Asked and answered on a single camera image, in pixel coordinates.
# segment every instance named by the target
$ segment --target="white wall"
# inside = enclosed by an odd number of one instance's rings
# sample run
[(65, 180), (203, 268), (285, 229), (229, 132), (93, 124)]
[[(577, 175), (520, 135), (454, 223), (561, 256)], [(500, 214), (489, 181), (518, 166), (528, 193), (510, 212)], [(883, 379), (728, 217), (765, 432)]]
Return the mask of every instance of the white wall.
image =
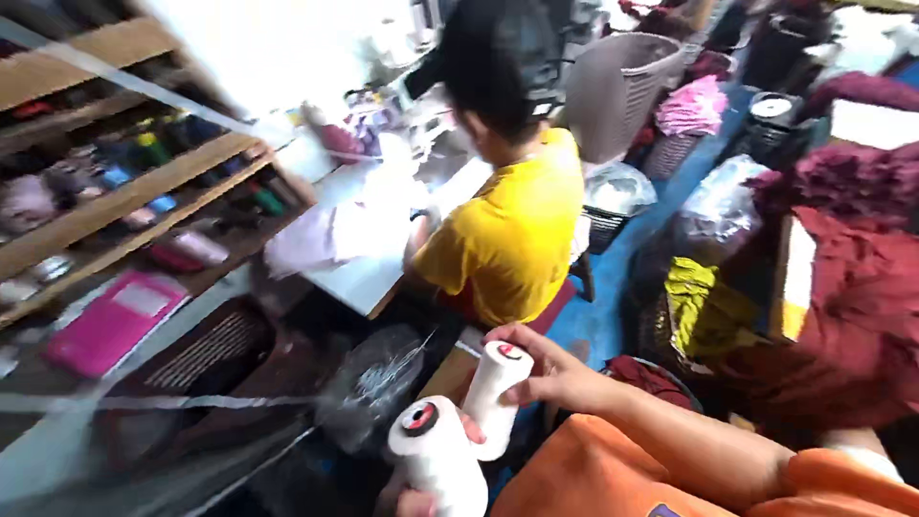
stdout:
[[(138, 0), (246, 118), (302, 101), (341, 113), (342, 95), (370, 80), (367, 49), (385, 17), (403, 21), (409, 0)], [(283, 165), (315, 181), (331, 162), (315, 138), (296, 142)]]

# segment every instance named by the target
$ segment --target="maroon fabric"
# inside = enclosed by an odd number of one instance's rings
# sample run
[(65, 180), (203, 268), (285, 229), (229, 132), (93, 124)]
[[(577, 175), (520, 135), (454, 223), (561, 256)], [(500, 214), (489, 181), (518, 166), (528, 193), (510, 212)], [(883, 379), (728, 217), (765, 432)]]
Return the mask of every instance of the maroon fabric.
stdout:
[[(536, 316), (536, 319), (527, 323), (527, 327), (545, 335), (546, 332), (549, 332), (552, 324), (555, 323), (555, 318), (559, 317), (559, 313), (565, 307), (565, 304), (571, 301), (575, 294), (577, 294), (577, 287), (574, 286), (574, 282), (571, 279), (565, 279), (562, 287), (552, 298), (552, 301), (549, 302), (549, 305), (539, 313), (539, 316)], [(462, 314), (467, 321), (482, 323), (479, 315), (475, 312), (475, 305), (472, 302), (472, 287), (468, 283), (456, 296), (450, 296), (443, 291), (439, 291), (437, 293), (437, 302)]]
[(761, 213), (804, 205), (843, 221), (867, 217), (903, 228), (919, 201), (919, 143), (893, 151), (830, 144), (811, 151), (787, 174), (767, 171), (745, 185), (756, 189)]
[(718, 366), (766, 421), (878, 427), (919, 409), (919, 238), (794, 210), (817, 242), (798, 342), (735, 349)]
[(689, 65), (683, 82), (688, 84), (706, 75), (715, 75), (719, 81), (727, 81), (731, 79), (731, 72), (728, 71), (731, 64), (731, 58), (722, 53), (702, 51), (698, 59)]
[(663, 373), (656, 372), (635, 361), (633, 357), (620, 355), (609, 359), (605, 370), (601, 370), (601, 373), (627, 385), (633, 385), (661, 400), (666, 400), (681, 408), (693, 410), (689, 397), (683, 393), (683, 390), (675, 382), (671, 381)]
[(889, 77), (849, 72), (829, 79), (808, 98), (800, 118), (821, 117), (834, 99), (844, 98), (863, 104), (919, 111), (919, 90)]

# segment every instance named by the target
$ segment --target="orange shirt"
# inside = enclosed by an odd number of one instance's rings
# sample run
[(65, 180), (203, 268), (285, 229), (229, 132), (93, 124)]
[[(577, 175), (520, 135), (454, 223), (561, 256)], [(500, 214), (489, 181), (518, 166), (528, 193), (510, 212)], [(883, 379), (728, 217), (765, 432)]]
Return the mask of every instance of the orange shirt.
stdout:
[[(791, 497), (755, 505), (748, 517), (919, 516), (919, 490), (812, 449), (794, 456), (785, 476)], [(511, 479), (492, 517), (727, 517), (726, 511), (668, 482), (667, 470), (622, 431), (598, 417), (573, 415)]]

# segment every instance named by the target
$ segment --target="cloth pile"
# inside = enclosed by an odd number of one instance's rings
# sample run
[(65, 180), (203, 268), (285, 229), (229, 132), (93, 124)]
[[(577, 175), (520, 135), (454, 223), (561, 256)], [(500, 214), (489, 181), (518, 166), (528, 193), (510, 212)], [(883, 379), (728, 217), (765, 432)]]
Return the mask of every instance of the cloth pile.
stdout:
[(658, 368), (659, 370), (655, 370), (636, 361), (633, 357), (619, 355), (612, 359), (607, 359), (607, 363), (600, 370), (600, 373), (621, 383), (633, 385), (661, 400), (695, 411), (692, 401), (683, 393), (680, 386), (664, 373), (666, 370)]
[(756, 305), (718, 281), (718, 267), (705, 268), (692, 258), (674, 257), (664, 288), (676, 322), (674, 342), (684, 357), (724, 353), (737, 332), (750, 327)]
[(661, 132), (667, 136), (690, 131), (718, 134), (728, 98), (717, 81), (715, 75), (706, 75), (670, 94), (655, 113)]
[(749, 180), (761, 212), (789, 206), (819, 208), (844, 221), (868, 217), (903, 228), (919, 201), (919, 143), (893, 151), (830, 144), (802, 158), (788, 174), (768, 171)]
[(756, 413), (802, 429), (878, 427), (919, 410), (919, 238), (794, 213), (817, 243), (798, 341), (732, 350), (720, 373)]

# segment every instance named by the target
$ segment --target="pink fabric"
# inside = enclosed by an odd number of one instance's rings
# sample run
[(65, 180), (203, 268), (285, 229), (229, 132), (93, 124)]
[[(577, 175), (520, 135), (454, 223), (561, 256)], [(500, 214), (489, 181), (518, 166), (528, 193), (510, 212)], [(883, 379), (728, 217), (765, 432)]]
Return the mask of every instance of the pink fabric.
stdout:
[(874, 106), (919, 111), (919, 90), (912, 86), (889, 77), (849, 72), (820, 85), (808, 98), (800, 118), (820, 117), (837, 98)]
[(667, 136), (690, 131), (718, 134), (728, 97), (718, 89), (718, 77), (706, 75), (670, 94), (657, 110), (657, 127)]

